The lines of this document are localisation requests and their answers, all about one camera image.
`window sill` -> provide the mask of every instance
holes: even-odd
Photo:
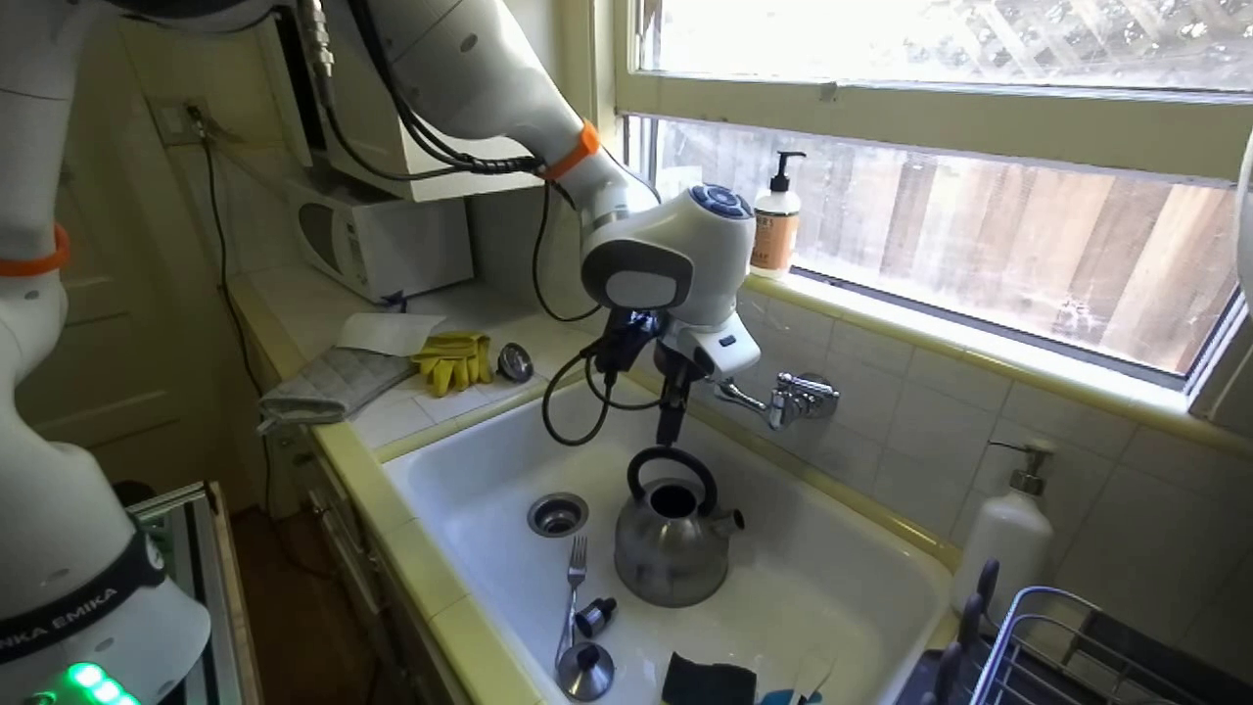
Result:
[[[853,291],[835,291],[826,280],[809,280],[809,279],[793,279],[793,272],[753,268],[746,291],[775,296],[775,300],[815,308],[822,317],[878,330],[884,338],[900,338],[918,347],[938,347],[951,355],[977,361],[987,368],[997,368],[1003,374],[1029,378],[1029,383],[1041,383],[1061,396],[1075,396],[1075,400],[1109,408],[1114,413],[1132,413],[1132,420],[1142,420],[1142,423],[1155,423],[1166,432],[1183,432],[1183,436],[1212,436],[1212,438],[1229,442],[1224,432],[1186,413],[1188,400],[1175,389],[1157,389],[1157,383],[1145,383],[1145,378],[1136,378],[1136,374],[1123,374],[1110,368],[1067,361],[1061,353],[1046,353],[1046,347],[1032,347],[1020,339],[1004,339],[1004,338],[982,334],[982,330],[967,330],[967,326],[954,326],[942,317],[900,308],[900,304],[890,304],[890,300],[878,300],[878,296],[866,296]]]

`sink basin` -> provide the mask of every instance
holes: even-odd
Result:
[[[569,389],[552,408],[562,436],[582,436],[597,402]],[[619,664],[604,702],[660,702],[668,655],[743,664],[756,691],[809,691],[822,681],[826,702],[892,702],[948,611],[951,577],[698,420],[677,446],[715,475],[720,506],[743,510],[746,519],[730,537],[730,577],[698,608],[652,608],[619,584],[614,517],[626,502],[626,463],[649,446],[652,423],[652,412],[612,412],[587,446],[561,446],[541,423],[541,402],[520,402],[386,463],[386,483],[511,655],[525,655],[525,668],[552,673],[562,561],[579,532],[587,584],[576,604],[619,600],[597,637]],[[528,510],[544,493],[582,496],[587,519],[562,537],[533,532]]]

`green light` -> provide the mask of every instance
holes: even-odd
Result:
[[[92,685],[90,691],[92,691],[96,702],[109,702],[109,705],[121,695],[117,681],[100,681],[100,685]]]
[[[92,664],[92,660],[73,660],[65,673],[70,673],[70,681],[82,685],[82,689],[92,689],[92,685],[104,681],[104,668]]]

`window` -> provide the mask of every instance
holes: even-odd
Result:
[[[720,181],[753,197],[775,150],[805,150],[790,169],[805,272],[1149,378],[1195,372],[1237,291],[1253,6],[640,0],[635,10],[619,104],[660,191]]]

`sponge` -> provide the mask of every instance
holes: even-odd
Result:
[[[450,396],[469,383],[492,378],[486,334],[458,334],[458,330],[435,334],[413,353],[413,365],[418,365],[418,378],[428,383],[431,396]]]
[[[679,655],[668,655],[660,702],[665,705],[753,705],[756,673],[741,664],[700,664]]]

